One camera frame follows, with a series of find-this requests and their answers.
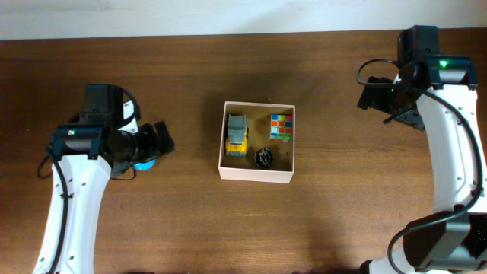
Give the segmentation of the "blue round robot ball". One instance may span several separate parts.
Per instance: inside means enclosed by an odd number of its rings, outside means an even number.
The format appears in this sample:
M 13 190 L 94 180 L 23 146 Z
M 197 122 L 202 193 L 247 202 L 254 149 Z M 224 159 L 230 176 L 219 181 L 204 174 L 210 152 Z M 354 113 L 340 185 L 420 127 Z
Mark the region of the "blue round robot ball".
M 155 164 L 155 159 L 146 161 L 146 162 L 140 162 L 135 164 L 133 167 L 137 171 L 147 171 L 150 170 Z

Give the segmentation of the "yellow grey toy dump truck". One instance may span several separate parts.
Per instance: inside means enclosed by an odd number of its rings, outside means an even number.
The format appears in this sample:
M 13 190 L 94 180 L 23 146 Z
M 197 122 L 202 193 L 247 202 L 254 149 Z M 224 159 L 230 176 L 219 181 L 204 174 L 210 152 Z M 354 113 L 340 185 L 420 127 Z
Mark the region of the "yellow grey toy dump truck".
M 248 128 L 246 116 L 228 116 L 225 154 L 232 157 L 245 157 L 248 150 Z

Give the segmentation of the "small black round cap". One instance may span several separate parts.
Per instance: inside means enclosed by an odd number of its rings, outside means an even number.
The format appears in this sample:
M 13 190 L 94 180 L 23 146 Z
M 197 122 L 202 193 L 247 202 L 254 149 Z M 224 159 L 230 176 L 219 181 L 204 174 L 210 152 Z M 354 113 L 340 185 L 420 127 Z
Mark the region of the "small black round cap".
M 267 148 L 261 148 L 254 155 L 254 160 L 256 164 L 261 168 L 269 168 L 273 164 L 273 154 Z

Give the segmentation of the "colourful puzzle cube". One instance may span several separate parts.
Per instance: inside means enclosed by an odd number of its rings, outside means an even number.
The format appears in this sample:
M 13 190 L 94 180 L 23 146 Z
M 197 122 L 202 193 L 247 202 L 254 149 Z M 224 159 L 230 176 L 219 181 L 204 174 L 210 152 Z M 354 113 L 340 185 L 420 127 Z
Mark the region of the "colourful puzzle cube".
M 270 118 L 269 140 L 271 142 L 291 141 L 293 135 L 293 117 L 284 114 L 272 114 Z

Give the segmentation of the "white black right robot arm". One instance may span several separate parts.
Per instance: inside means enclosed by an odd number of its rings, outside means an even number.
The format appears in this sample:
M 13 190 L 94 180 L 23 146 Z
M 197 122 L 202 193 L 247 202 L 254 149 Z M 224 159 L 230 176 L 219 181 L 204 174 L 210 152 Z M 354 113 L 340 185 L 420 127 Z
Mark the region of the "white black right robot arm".
M 434 174 L 431 215 L 390 240 L 361 272 L 467 273 L 486 268 L 486 161 L 479 136 L 473 61 L 440 51 L 438 29 L 415 25 L 397 39 L 394 79 L 363 81 L 358 106 L 428 137 Z

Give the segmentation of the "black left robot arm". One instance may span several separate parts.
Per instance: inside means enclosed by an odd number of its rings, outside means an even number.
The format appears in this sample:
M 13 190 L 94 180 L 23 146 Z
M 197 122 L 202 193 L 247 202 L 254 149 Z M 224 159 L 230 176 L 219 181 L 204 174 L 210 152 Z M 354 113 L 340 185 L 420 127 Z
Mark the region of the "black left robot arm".
M 123 174 L 152 168 L 175 144 L 165 122 L 139 125 L 126 89 L 88 84 L 84 109 L 57 127 L 46 148 L 53 191 L 35 273 L 92 273 L 104 190 Z

